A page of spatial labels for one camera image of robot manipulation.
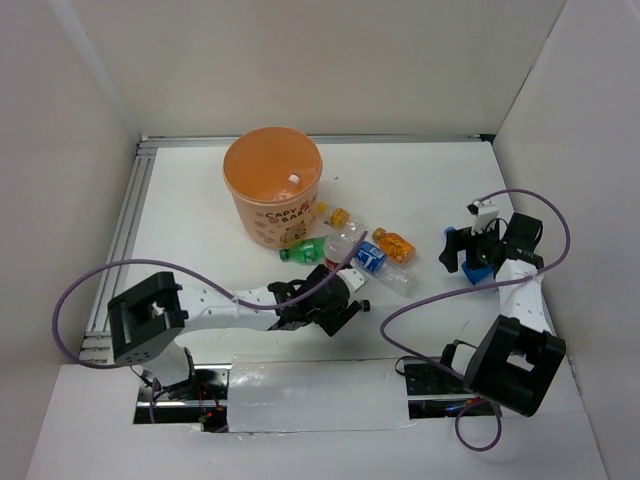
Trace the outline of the clear bottle black cap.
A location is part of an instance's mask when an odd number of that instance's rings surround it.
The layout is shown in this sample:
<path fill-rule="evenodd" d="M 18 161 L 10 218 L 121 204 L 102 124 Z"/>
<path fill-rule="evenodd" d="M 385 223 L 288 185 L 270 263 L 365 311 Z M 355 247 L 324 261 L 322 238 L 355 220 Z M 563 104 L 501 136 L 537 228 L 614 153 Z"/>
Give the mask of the clear bottle black cap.
<path fill-rule="evenodd" d="M 368 313 L 371 310 L 371 304 L 368 300 L 354 300 L 350 306 L 349 311 L 352 313 L 364 312 Z"/>

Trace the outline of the clear bottle blue cap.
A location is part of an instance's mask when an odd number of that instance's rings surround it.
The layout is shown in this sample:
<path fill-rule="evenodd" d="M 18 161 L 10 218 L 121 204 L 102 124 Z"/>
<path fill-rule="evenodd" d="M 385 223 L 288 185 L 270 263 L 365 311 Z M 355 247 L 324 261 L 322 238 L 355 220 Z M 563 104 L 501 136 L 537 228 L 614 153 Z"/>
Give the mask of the clear bottle blue cap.
<path fill-rule="evenodd" d="M 482 234 L 473 234 L 472 241 L 465 253 L 465 260 L 462 262 L 462 271 L 472 285 L 479 284 L 487 278 L 493 268 L 487 262 L 487 256 L 481 252 L 482 247 L 491 246 L 499 240 L 499 227 L 494 224 Z"/>

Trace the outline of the green plastic soda bottle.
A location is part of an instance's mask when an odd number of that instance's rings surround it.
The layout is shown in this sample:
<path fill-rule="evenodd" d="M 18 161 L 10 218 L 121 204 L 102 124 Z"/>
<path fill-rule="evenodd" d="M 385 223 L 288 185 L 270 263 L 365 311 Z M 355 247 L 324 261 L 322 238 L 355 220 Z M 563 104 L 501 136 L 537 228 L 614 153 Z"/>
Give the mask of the green plastic soda bottle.
<path fill-rule="evenodd" d="M 279 250 L 279 258 L 283 262 L 293 261 L 303 265 L 322 263 L 325 258 L 327 236 L 305 239 L 296 245 Z"/>

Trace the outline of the clear bottle red label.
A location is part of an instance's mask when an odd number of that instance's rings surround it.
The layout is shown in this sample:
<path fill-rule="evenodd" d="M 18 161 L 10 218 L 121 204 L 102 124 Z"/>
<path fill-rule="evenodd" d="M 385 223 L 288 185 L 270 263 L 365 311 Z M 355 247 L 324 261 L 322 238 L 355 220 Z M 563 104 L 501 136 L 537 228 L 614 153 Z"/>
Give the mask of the clear bottle red label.
<path fill-rule="evenodd" d="M 360 241 L 361 234 L 335 232 L 326 237 L 324 244 L 324 264 L 330 270 L 336 270 L 338 265 Z"/>

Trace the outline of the orange juice bottle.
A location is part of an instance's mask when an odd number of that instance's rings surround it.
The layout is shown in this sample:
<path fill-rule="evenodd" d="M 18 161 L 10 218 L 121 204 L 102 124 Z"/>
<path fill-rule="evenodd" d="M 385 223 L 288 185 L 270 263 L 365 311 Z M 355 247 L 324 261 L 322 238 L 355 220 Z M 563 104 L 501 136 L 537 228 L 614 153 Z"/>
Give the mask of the orange juice bottle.
<path fill-rule="evenodd" d="M 416 253 L 415 247 L 409 241 L 383 228 L 375 229 L 372 239 L 381 251 L 399 265 L 407 265 Z"/>

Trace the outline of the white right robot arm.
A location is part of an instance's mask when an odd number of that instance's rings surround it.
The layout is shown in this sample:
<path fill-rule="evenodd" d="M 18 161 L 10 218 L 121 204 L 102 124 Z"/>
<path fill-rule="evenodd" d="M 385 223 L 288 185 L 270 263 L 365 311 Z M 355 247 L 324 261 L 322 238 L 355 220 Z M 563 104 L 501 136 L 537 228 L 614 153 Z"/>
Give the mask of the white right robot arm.
<path fill-rule="evenodd" d="M 525 417 L 539 409 L 566 354 L 565 342 L 552 334 L 542 298 L 544 260 L 535 253 L 542 222 L 515 213 L 504 231 L 498 210 L 473 207 L 474 224 L 448 229 L 439 261 L 458 270 L 458 253 L 470 270 L 492 269 L 500 311 L 467 364 L 450 358 L 436 369 L 448 392 L 463 387 Z"/>

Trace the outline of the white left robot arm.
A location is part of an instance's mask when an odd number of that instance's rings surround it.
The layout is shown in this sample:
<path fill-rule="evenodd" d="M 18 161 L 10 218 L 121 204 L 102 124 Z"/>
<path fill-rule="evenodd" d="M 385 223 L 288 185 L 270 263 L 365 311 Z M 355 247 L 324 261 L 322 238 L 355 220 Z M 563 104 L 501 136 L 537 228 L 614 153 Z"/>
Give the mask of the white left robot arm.
<path fill-rule="evenodd" d="M 118 367 L 141 366 L 176 399 L 196 390 L 193 356 L 176 343 L 182 334 L 200 330 L 248 329 L 296 331 L 318 326 L 332 337 L 353 317 L 371 308 L 352 297 L 365 284 L 353 269 L 335 276 L 318 265 L 304 279 L 277 281 L 233 292 L 191 288 L 174 274 L 158 272 L 108 303 L 113 360 Z"/>

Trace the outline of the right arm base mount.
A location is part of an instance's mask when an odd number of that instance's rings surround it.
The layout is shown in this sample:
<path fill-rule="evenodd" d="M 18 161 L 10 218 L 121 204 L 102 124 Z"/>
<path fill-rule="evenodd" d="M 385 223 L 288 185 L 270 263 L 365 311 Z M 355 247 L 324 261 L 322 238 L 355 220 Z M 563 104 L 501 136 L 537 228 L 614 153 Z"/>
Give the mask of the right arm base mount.
<path fill-rule="evenodd" d="M 460 379 L 414 356 L 403 356 L 394 369 L 404 378 L 412 420 L 454 418 L 464 407 L 469 416 L 492 416 L 492 407 L 463 388 Z"/>

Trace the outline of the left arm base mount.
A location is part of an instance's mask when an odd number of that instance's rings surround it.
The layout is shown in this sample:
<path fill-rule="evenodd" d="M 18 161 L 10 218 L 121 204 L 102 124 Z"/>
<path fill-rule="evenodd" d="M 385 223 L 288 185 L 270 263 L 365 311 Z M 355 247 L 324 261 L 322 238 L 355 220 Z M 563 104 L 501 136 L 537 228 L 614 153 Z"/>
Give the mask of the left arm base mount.
<path fill-rule="evenodd" d="M 191 424 L 205 433 L 225 433 L 228 426 L 228 391 L 231 363 L 197 364 L 192 379 L 168 387 L 142 367 L 133 415 L 135 425 Z"/>

